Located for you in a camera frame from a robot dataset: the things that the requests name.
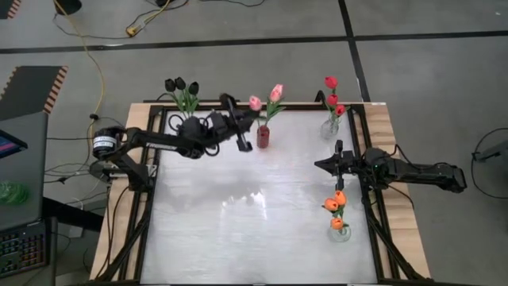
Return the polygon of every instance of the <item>keyboard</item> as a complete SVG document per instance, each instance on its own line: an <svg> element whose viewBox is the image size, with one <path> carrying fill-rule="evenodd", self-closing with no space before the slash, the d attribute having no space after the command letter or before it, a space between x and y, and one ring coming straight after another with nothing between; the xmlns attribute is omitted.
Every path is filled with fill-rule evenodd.
<svg viewBox="0 0 508 286"><path fill-rule="evenodd" d="M44 222L0 233L0 278L46 266L49 238Z"/></svg>

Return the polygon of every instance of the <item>black tulip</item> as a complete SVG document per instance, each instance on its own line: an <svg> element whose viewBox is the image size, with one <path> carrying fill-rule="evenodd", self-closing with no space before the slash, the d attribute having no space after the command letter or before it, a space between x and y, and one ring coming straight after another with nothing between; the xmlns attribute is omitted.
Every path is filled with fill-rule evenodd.
<svg viewBox="0 0 508 286"><path fill-rule="evenodd" d="M199 92L199 83L193 82L189 86L189 93L191 95L198 95Z"/></svg>
<svg viewBox="0 0 508 286"><path fill-rule="evenodd" d="M167 92L173 92L176 89L176 84L173 79L166 79L164 81L164 86L166 87Z"/></svg>
<svg viewBox="0 0 508 286"><path fill-rule="evenodd" d="M185 84L185 81L183 81L183 79L181 77L179 77L178 79L175 79L175 83L176 83L176 88L180 89L181 91L183 91L185 89L185 87L187 86Z"/></svg>

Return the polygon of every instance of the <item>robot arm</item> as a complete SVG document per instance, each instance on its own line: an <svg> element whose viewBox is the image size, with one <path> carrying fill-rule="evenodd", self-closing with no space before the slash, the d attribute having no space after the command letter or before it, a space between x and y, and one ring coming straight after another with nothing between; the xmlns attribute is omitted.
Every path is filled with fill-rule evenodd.
<svg viewBox="0 0 508 286"><path fill-rule="evenodd" d="M370 179L372 187L386 189L392 182L430 184L446 191L462 192L466 181L462 169L446 164L411 164L392 158L390 154L377 148L369 148L356 159L352 151L342 151L342 141L338 140L335 153L325 160L314 162L323 170L337 177L337 189L344 188L342 174L357 174Z"/></svg>
<svg viewBox="0 0 508 286"><path fill-rule="evenodd" d="M248 132L254 121L260 116L259 111L238 110L235 99L223 94L220 97L222 106L229 116L212 111L205 120L190 117L183 121L176 130L176 135L144 131L139 128L124 129L119 126L101 129L94 135L94 157L108 160L117 165L129 178L129 188L134 191L149 191L153 187L148 169L137 164L127 154L131 149L149 147L174 151L183 157L199 159L209 153L208 149L218 149L218 145L237 135L237 145L241 152L252 151L244 133Z"/></svg>

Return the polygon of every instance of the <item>red vase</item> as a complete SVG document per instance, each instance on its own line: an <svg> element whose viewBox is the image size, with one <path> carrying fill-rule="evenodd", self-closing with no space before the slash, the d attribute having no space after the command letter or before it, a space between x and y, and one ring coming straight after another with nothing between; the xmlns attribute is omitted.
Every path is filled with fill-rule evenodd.
<svg viewBox="0 0 508 286"><path fill-rule="evenodd" d="M270 144L270 129L268 126L261 126L257 129L257 146L265 149Z"/></svg>

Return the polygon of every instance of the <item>orange and black striped tape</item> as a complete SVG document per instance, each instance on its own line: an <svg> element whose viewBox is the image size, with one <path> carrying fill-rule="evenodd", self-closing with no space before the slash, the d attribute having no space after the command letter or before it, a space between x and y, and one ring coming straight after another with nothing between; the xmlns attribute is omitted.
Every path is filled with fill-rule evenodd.
<svg viewBox="0 0 508 286"><path fill-rule="evenodd" d="M4 94L6 93L6 90L7 90L7 87L9 86L9 83L10 83L10 80L14 77L14 73L16 72L17 68L19 67L15 67L12 74L10 75L9 79L7 80L7 83L6 83L6 87L3 88L3 91L2 93L0 94L0 100L3 99L3 96Z"/></svg>
<svg viewBox="0 0 508 286"><path fill-rule="evenodd" d="M53 83L53 86L51 90L49 91L48 100L46 100L46 103L44 104L44 112L47 114L51 114L53 107L56 103L56 98L58 97L58 93L60 92L60 88L62 88L62 85L64 84L65 76L67 75L68 67L61 67L58 71L58 74L56 74L55 82Z"/></svg>
<svg viewBox="0 0 508 286"><path fill-rule="evenodd" d="M13 5L10 7L9 11L7 12L7 17L9 19L14 18L16 16L17 10L19 9L19 5L21 4L21 0L13 0Z"/></svg>

